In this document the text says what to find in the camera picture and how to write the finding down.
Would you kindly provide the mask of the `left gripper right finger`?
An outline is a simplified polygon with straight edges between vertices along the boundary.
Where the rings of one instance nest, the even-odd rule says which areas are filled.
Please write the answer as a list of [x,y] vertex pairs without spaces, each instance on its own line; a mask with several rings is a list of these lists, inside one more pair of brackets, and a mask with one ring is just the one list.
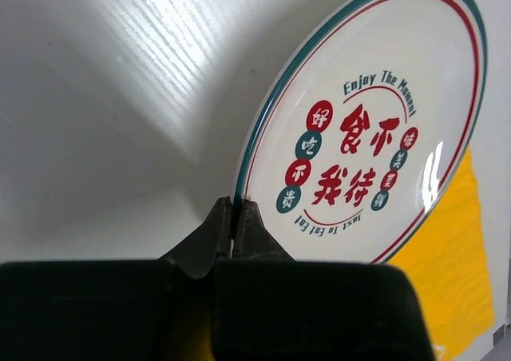
[[293,260],[258,205],[240,209],[232,255],[216,261],[218,360],[431,360],[406,275],[381,264]]

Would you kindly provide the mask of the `white plate with red characters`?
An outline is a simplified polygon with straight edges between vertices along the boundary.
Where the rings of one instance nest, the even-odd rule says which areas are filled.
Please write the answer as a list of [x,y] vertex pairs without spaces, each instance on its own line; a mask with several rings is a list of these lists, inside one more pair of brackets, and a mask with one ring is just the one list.
[[388,261],[458,169],[487,68],[475,0],[350,0],[268,91],[236,199],[293,259]]

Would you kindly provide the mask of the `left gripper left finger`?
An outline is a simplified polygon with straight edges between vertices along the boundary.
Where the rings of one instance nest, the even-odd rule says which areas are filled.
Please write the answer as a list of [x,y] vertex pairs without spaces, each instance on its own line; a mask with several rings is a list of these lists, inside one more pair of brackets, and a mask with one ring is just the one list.
[[186,319],[209,311],[210,273],[230,244],[232,203],[151,260],[15,261],[1,266],[4,360],[163,360]]

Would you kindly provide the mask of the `yellow printed cloth napkin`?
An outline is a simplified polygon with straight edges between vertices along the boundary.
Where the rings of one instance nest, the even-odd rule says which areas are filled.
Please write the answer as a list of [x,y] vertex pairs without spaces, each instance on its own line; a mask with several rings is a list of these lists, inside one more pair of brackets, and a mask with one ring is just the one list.
[[452,360],[495,322],[471,153],[425,223],[390,260],[412,283],[434,356]]

